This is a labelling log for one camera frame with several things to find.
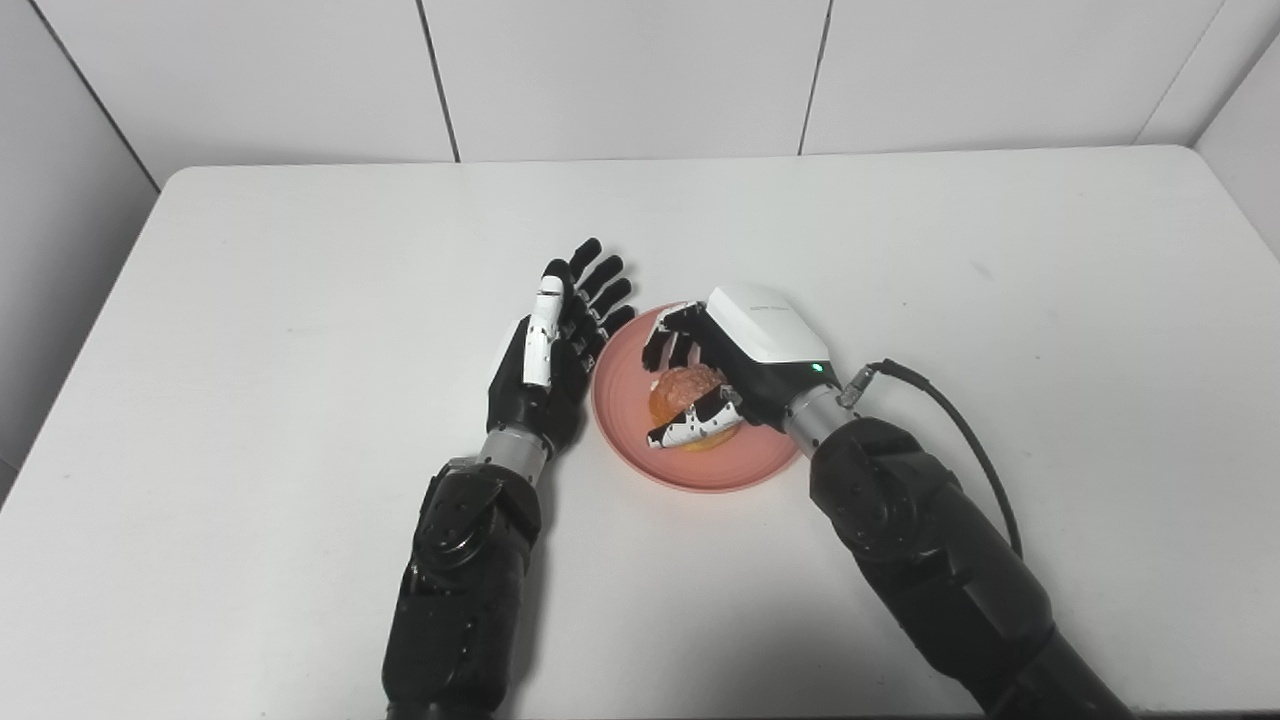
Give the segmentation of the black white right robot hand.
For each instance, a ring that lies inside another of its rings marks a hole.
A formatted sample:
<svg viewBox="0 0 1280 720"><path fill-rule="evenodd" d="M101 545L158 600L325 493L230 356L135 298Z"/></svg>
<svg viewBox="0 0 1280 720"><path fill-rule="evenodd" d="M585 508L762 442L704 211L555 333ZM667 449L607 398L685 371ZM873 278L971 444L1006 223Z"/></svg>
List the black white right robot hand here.
<svg viewBox="0 0 1280 720"><path fill-rule="evenodd" d="M835 410L838 378L824 341L780 292L759 284L724 284L704 301L658 313L643 346L648 372L686 366L691 359L722 382L646 433L652 448L675 448L721 436L741 423L788 436L812 457L852 414Z"/></svg>

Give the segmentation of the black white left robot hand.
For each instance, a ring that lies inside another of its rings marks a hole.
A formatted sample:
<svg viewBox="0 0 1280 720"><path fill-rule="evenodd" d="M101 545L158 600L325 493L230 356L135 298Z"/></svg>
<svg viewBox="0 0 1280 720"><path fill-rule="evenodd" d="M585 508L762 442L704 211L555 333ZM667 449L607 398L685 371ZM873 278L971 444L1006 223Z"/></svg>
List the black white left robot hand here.
<svg viewBox="0 0 1280 720"><path fill-rule="evenodd" d="M548 454L576 437L595 365L637 315L625 270L594 237L548 263L489 386L486 430L526 430Z"/></svg>

